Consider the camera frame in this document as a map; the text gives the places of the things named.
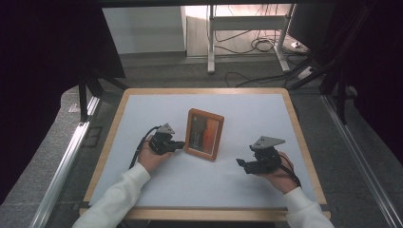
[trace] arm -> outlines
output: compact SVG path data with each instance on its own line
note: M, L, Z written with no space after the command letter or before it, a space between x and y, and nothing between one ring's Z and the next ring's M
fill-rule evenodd
M279 152L282 156L282 165L293 169L285 153ZM317 202L308 199L302 189L283 170L277 170L272 174L259 175L269 180L279 191L284 194L285 204L288 209L287 221L291 227L327 228L334 227L322 213Z
M73 227L116 227L140 196L141 188L150 179L149 173L172 156L172 153L156 155L144 143L138 162L121 174L103 196L77 219Z

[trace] picture frame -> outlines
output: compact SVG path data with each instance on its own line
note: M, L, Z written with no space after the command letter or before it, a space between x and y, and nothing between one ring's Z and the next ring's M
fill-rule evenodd
M191 108L187 118L184 151L212 162L215 161L223 123L223 116Z

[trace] white sleeve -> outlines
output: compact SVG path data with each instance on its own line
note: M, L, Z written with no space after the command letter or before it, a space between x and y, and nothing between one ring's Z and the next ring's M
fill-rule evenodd
M115 228L134 206L140 196L141 188L149 179L150 176L145 168L136 162L76 220L73 227Z
M284 195L288 208L287 221L292 228L334 227L317 202L310 201L300 187Z

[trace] white wall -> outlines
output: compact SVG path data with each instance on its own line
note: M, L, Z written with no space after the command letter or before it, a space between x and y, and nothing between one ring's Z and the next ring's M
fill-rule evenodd
M119 54L185 51L181 7L103 11Z

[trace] photo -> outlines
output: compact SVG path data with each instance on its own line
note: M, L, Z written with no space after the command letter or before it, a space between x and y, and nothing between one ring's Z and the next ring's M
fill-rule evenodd
M220 115L190 109L185 151L213 161L217 157L223 120Z

